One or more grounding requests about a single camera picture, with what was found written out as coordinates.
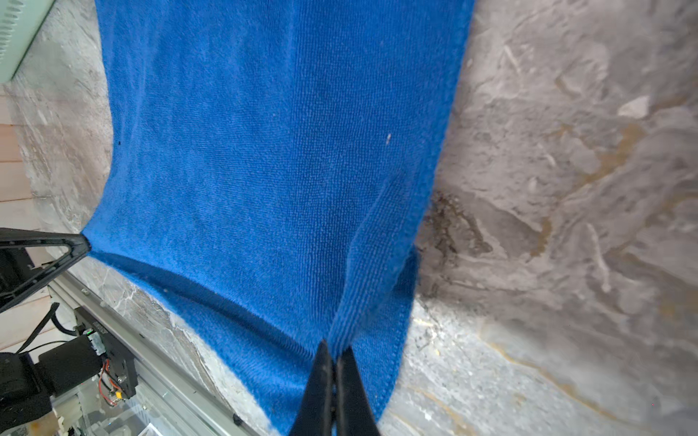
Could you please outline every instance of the metal frame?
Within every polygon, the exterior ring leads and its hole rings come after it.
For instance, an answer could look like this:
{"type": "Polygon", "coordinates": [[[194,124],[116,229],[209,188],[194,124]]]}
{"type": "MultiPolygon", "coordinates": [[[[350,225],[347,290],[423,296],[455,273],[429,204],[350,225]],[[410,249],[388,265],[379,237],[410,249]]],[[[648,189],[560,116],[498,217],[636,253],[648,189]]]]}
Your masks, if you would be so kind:
{"type": "Polygon", "coordinates": [[[87,238],[82,234],[37,232],[34,230],[7,229],[0,227],[0,248],[27,249],[31,247],[65,246],[68,252],[51,262],[45,268],[37,268],[32,275],[24,277],[24,282],[15,283],[14,288],[3,292],[12,299],[0,307],[0,313],[21,303],[34,292],[42,289],[60,273],[78,263],[90,251],[87,238]]]}
{"type": "Polygon", "coordinates": [[[54,279],[51,288],[70,307],[85,307],[133,352],[139,379],[137,392],[142,391],[146,399],[157,402],[152,405],[166,415],[166,421],[175,430],[185,436],[258,436],[74,276],[62,274],[54,279]]]}
{"type": "Polygon", "coordinates": [[[380,436],[351,347],[332,361],[322,340],[288,436],[380,436]]]}

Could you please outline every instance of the microfiber towel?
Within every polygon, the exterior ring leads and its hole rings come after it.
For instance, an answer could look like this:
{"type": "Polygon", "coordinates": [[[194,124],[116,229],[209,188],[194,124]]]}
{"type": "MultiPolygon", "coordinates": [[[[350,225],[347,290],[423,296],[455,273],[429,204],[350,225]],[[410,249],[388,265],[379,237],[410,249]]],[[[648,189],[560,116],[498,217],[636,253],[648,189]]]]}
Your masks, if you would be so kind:
{"type": "Polygon", "coordinates": [[[112,168],[83,234],[288,433],[318,343],[394,388],[473,0],[97,0],[112,168]]]}

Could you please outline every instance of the cable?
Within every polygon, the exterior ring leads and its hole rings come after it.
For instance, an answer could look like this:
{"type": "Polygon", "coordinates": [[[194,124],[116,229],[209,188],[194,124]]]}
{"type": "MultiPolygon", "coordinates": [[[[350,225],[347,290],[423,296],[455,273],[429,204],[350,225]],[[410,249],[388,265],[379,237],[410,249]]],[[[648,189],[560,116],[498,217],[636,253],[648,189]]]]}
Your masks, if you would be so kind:
{"type": "MultiPolygon", "coordinates": [[[[116,388],[117,390],[121,391],[121,387],[114,381],[114,378],[112,377],[112,375],[109,374],[109,365],[110,365],[110,364],[111,364],[111,362],[110,362],[109,360],[107,360],[107,368],[105,368],[105,374],[107,375],[107,378],[109,379],[109,383],[111,383],[112,386],[113,386],[114,388],[116,388]]],[[[113,390],[114,390],[114,389],[110,388],[109,386],[107,386],[107,388],[108,388],[110,391],[113,391],[113,390]]]]}
{"type": "Polygon", "coordinates": [[[31,353],[31,352],[34,351],[35,349],[41,348],[41,347],[43,347],[44,345],[51,345],[51,344],[58,344],[58,343],[65,343],[65,342],[67,342],[67,340],[52,340],[51,342],[47,342],[47,343],[45,343],[45,344],[37,345],[37,346],[35,346],[34,348],[28,349],[27,351],[25,351],[25,353],[31,353]]]}
{"type": "MultiPolygon", "coordinates": [[[[52,290],[53,292],[55,292],[55,291],[53,290],[53,288],[51,287],[51,285],[48,285],[48,288],[49,288],[50,290],[52,290]]],[[[61,325],[61,322],[58,320],[58,317],[56,316],[56,313],[55,313],[55,312],[54,312],[53,315],[51,316],[51,322],[53,322],[53,325],[55,325],[56,328],[57,328],[61,333],[65,333],[66,335],[70,335],[70,336],[77,336],[77,332],[76,332],[75,330],[69,330],[69,329],[63,327],[63,325],[61,325]]]]}
{"type": "Polygon", "coordinates": [[[97,381],[97,386],[99,386],[99,394],[102,396],[102,398],[104,398],[104,401],[106,401],[110,407],[114,407],[117,404],[115,402],[111,401],[109,398],[105,397],[105,395],[102,393],[102,382],[103,382],[102,376],[104,375],[106,368],[109,368],[109,359],[107,359],[102,364],[102,371],[100,371],[100,373],[99,373],[99,380],[97,381]]]}
{"type": "Polygon", "coordinates": [[[107,384],[107,382],[104,381],[104,379],[102,379],[101,382],[102,382],[102,385],[103,385],[105,388],[109,389],[109,392],[113,392],[113,391],[114,391],[114,388],[110,387],[110,386],[107,384]]]}
{"type": "Polygon", "coordinates": [[[31,344],[32,341],[34,341],[34,339],[36,339],[36,336],[39,335],[39,333],[40,333],[41,330],[44,328],[44,326],[45,326],[46,324],[48,324],[48,322],[51,320],[51,318],[52,318],[54,315],[56,315],[56,310],[58,310],[58,306],[60,306],[60,305],[61,305],[60,303],[52,303],[52,304],[51,304],[51,308],[48,310],[48,312],[46,313],[46,315],[44,316],[44,318],[41,320],[41,322],[39,322],[38,326],[36,326],[36,328],[34,329],[34,331],[31,332],[31,335],[29,335],[29,337],[27,338],[27,340],[22,344],[22,346],[20,347],[20,349],[17,350],[17,351],[15,352],[15,354],[21,353],[22,350],[24,350],[25,348],[27,348],[27,347],[29,346],[29,344],[31,344]]]}

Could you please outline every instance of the vent grille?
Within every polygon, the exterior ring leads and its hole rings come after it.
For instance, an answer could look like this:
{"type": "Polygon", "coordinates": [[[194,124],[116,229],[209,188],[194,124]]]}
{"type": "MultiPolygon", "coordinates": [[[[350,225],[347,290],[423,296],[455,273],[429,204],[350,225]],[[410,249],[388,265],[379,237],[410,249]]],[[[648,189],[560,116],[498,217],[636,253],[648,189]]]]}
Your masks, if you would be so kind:
{"type": "Polygon", "coordinates": [[[20,65],[53,0],[0,0],[0,83],[20,65]]]}
{"type": "Polygon", "coordinates": [[[5,51],[17,26],[17,21],[20,20],[23,7],[24,3],[20,0],[9,0],[5,8],[3,19],[0,20],[0,61],[5,57],[5,51]]]}

